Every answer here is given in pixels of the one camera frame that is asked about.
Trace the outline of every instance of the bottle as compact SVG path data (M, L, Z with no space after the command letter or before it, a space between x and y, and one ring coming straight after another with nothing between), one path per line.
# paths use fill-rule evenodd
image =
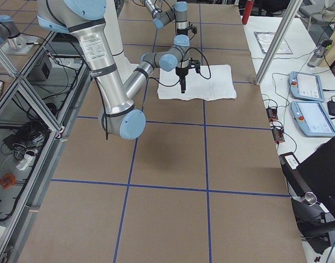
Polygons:
M326 50L332 47L333 40L325 39L323 40L315 49L310 61L308 62L309 67L316 67L325 55Z

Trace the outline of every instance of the power adapter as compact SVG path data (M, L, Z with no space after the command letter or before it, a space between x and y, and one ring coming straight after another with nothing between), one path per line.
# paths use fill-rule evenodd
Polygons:
M332 116L335 116L335 101L330 100L327 103L328 106L328 113Z

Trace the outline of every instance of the white table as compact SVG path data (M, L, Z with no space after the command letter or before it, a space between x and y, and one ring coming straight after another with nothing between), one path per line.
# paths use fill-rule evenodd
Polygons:
M253 64L256 72L261 66L262 59L265 55L262 53L259 44L255 38L255 31L263 31L263 32L276 32L277 27L281 21L281 18L269 18L269 17L259 17L259 16L251 16L247 25L244 26L245 35L247 37L247 41L249 44L249 48L253 58ZM308 31L300 21L300 19L295 18L287 32L285 40L289 44L290 48L293 51L292 55L283 54L276 55L276 58L298 58L304 54L307 54L315 49L316 44L311 39ZM328 70L328 67L316 67L310 68L308 67L307 61L311 57L310 55L303 56L300 59L275 59L273 60L269 71L267 72L263 82L261 83L261 92L263 94L268 95L271 99L275 100L278 105L286 105L286 101L280 96L275 94L275 87L272 80L273 73L282 73L282 74L290 74L292 71L299 71L301 68L301 72L305 73L318 73ZM325 73L319 74L322 82L322 86L324 89L335 89L335 77L331 71L327 71ZM281 94L285 98L288 96L288 76L282 75L274 75L276 90L277 93ZM335 93L325 92L325 102L323 103L325 109L327 109L327 101L330 99L332 95ZM288 97L289 101L293 101L291 95ZM294 138L297 143L297 150L295 155L299 159L300 162L305 160L308 156L310 156L318 146L327 142L330 138L308 138L303 136L301 131L295 125L292 113L290 110L290 106L287 107L286 113L283 107L278 109L278 117L280 122L284 122L285 124L285 132ZM295 144L294 142L285 135L285 143L279 145L278 154L294 151ZM303 247L305 250L305 254L307 257L307 262L313 262L314 259L318 256L311 248L311 246L307 242L303 242ZM321 262L326 261L326 257L329 253L329 249L326 249L325 253L321 258ZM333 254L330 258L329 263L335 263L335 248Z

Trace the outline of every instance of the metal pole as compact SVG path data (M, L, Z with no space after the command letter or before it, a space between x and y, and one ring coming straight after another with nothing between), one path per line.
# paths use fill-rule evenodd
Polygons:
M288 8L286 10L286 13L284 17L282 18L280 25L278 26L276 35L271 42L271 45L266 53L264 60L262 61L259 71L257 72L256 78L254 81L255 85L260 85L262 80L264 79L266 72L268 71L268 68L270 67L271 62L274 56L276 55L277 50L280 44L282 43L282 40L288 28L290 27L290 24L292 23L293 18L298 12L298 9L302 2L303 0L291 0L290 1Z
M2 49L0 48L0 63L5 67L5 69L8 71L9 75L12 77L18 76L18 70L15 68L15 66L9 61L9 59L6 57Z

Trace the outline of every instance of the table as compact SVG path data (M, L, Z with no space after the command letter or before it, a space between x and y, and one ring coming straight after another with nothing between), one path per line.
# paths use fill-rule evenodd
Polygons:
M260 18L260 17L250 17L247 25L244 26L245 34L248 40L248 44L250 47L250 51L253 57L253 64L256 71L259 69L264 54L262 54L260 47L257 43L257 40L254 36L254 31L265 31L265 32L276 32L277 27L280 23L281 18ZM315 43L310 38L307 30L304 25L300 21L300 19L293 19L293 22L288 29L288 33L285 36L285 40L289 44L290 48L293 51L292 55L276 55L276 58L298 58L304 54L310 53L315 48ZM278 105L285 105L285 100L278 95L275 94L274 91L274 83L272 80L273 73L282 73L289 74L291 71L299 71L306 73L317 73L324 72L328 70L328 67L316 67L309 68L306 63L311 55L305 55L299 59L275 59L273 60L269 71L267 72L264 81L261 83L261 92L266 94L271 99L278 102ZM335 89L335 77L331 73L331 71L327 71L324 73L320 73L320 78L322 81L322 86L324 89ZM274 75L275 84L277 87L277 93L281 94L284 97L288 96L288 76L283 75ZM332 95L335 93L327 93L325 92L326 101L330 99ZM288 97L289 101L293 101L291 96ZM327 110L327 103L324 103L324 107ZM292 118L290 108L285 110L284 108L279 108L278 116L280 121L285 123L285 132L294 138L297 143L297 150L295 152L296 157L300 162L305 160L308 156L310 156L321 144L327 142L329 138L307 138L302 135L299 129L296 127L294 120ZM278 154L294 151L295 145L294 142L285 135L285 143L279 145ZM304 244L305 252L307 255L308 262L310 260L314 260L316 255L313 253L313 250L307 244Z
M192 45L231 65L238 98L160 101L149 81L135 98L143 134L105 141L91 86L20 263L305 262L238 9L188 9ZM119 24L132 63L174 37L132 2Z

